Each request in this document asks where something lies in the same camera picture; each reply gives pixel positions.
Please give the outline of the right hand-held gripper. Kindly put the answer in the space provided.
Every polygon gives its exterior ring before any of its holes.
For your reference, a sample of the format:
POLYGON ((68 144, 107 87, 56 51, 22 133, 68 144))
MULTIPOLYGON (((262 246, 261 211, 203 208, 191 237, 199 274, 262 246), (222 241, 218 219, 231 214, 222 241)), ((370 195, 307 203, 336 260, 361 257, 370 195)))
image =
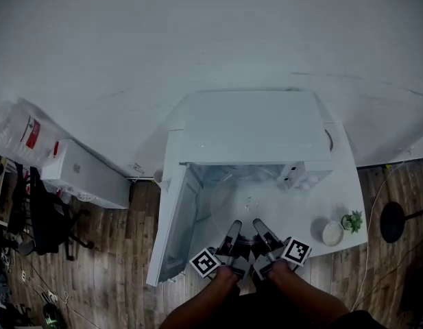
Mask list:
POLYGON ((311 253, 311 247, 295 238, 282 242, 261 219, 253 220, 257 235, 254 237, 252 252, 255 256, 254 271, 260 281, 266 279, 277 260, 284 259, 296 267, 303 267, 311 253))

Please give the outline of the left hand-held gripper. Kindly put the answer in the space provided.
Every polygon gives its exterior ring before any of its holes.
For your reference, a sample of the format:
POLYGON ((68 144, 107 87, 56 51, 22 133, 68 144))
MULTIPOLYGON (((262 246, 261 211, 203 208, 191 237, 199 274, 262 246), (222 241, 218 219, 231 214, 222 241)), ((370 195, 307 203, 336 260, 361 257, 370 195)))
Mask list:
POLYGON ((226 266, 238 279, 246 278, 251 268, 251 245, 238 239, 241 227, 242 222, 235 220, 218 248, 205 248, 190 259, 191 266, 201 277, 209 277, 218 267, 226 266))

